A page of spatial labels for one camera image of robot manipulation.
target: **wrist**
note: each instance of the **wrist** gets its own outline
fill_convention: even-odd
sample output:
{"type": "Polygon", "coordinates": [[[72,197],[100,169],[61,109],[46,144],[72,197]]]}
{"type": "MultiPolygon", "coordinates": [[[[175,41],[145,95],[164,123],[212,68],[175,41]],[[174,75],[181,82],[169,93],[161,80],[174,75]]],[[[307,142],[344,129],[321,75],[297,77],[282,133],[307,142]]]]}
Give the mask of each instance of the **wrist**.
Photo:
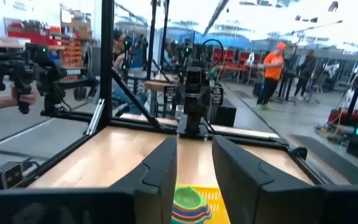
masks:
{"type": "Polygon", "coordinates": [[[0,108],[17,106],[17,99],[13,98],[10,95],[0,96],[0,108]]]}

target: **human hand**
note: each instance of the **human hand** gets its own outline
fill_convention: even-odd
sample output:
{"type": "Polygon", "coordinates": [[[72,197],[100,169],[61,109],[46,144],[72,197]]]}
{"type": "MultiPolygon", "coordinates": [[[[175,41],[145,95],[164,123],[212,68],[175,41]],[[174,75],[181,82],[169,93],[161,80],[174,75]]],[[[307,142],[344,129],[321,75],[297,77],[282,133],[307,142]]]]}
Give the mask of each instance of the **human hand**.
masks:
{"type": "MultiPolygon", "coordinates": [[[[11,86],[11,97],[15,102],[17,102],[17,92],[16,87],[14,85],[11,86]]],[[[33,88],[31,88],[31,92],[29,94],[21,95],[19,101],[23,103],[28,103],[29,105],[33,105],[36,99],[37,93],[33,88]]]]}
{"type": "Polygon", "coordinates": [[[116,61],[114,62],[114,66],[116,69],[120,69],[122,62],[124,61],[125,54],[118,55],[116,61]]]}

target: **wooden tabletop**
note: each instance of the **wooden tabletop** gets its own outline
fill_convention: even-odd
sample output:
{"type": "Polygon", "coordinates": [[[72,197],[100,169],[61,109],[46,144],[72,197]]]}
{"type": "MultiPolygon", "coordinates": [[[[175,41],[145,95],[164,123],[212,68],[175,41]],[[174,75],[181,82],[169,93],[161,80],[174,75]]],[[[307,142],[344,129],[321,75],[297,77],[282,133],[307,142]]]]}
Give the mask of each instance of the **wooden tabletop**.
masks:
{"type": "Polygon", "coordinates": [[[164,91],[165,86],[177,85],[173,82],[177,79],[178,75],[174,74],[165,74],[165,76],[171,81],[166,82],[167,80],[162,74],[158,74],[152,77],[151,80],[147,80],[144,82],[144,86],[148,90],[157,90],[157,91],[164,91]]]}
{"type": "MultiPolygon", "coordinates": [[[[138,119],[141,121],[147,121],[146,117],[143,115],[134,115],[129,113],[124,113],[121,115],[121,118],[129,118],[129,119],[138,119]]],[[[157,120],[163,124],[172,124],[172,125],[178,125],[178,122],[174,119],[168,119],[168,118],[157,118],[157,120]]],[[[263,138],[279,138],[278,135],[274,133],[266,133],[263,131],[253,131],[253,130],[247,130],[247,129],[239,129],[239,128],[230,128],[220,125],[212,124],[212,127],[215,131],[222,131],[226,133],[234,133],[234,134],[244,134],[249,136],[257,136],[257,137],[263,137],[263,138]]]]}
{"type": "MultiPolygon", "coordinates": [[[[165,134],[107,127],[35,180],[29,188],[109,187],[128,174],[165,138],[165,134]]],[[[212,142],[178,139],[178,184],[217,187],[212,142]]],[[[240,146],[288,174],[313,184],[286,152],[240,146]]]]}
{"type": "MultiPolygon", "coordinates": [[[[120,118],[128,118],[128,119],[136,119],[136,120],[140,120],[140,121],[147,121],[146,117],[143,115],[136,115],[136,114],[129,114],[129,113],[122,114],[120,116],[120,118]]],[[[178,122],[174,119],[157,118],[157,121],[159,121],[162,124],[178,125],[178,122]]]]}

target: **cap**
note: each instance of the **cap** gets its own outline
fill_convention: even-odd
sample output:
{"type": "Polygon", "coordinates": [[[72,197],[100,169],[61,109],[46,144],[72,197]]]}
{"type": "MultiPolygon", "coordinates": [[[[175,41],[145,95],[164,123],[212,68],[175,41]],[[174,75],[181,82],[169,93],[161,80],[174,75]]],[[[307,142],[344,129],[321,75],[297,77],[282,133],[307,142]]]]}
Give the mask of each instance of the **cap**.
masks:
{"type": "Polygon", "coordinates": [[[278,50],[285,50],[285,47],[286,47],[286,45],[283,42],[277,44],[278,50]]]}

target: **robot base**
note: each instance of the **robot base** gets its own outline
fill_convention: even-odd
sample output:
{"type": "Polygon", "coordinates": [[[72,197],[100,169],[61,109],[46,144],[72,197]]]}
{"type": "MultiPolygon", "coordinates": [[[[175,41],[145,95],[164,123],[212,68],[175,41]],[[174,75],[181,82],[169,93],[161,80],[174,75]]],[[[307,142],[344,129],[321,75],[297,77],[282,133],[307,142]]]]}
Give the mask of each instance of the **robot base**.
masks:
{"type": "Polygon", "coordinates": [[[187,115],[183,115],[179,121],[177,133],[179,138],[189,138],[189,139],[205,139],[209,136],[209,132],[207,130],[208,125],[204,118],[201,119],[199,127],[199,133],[189,133],[186,132],[186,123],[187,123],[187,115]]]}

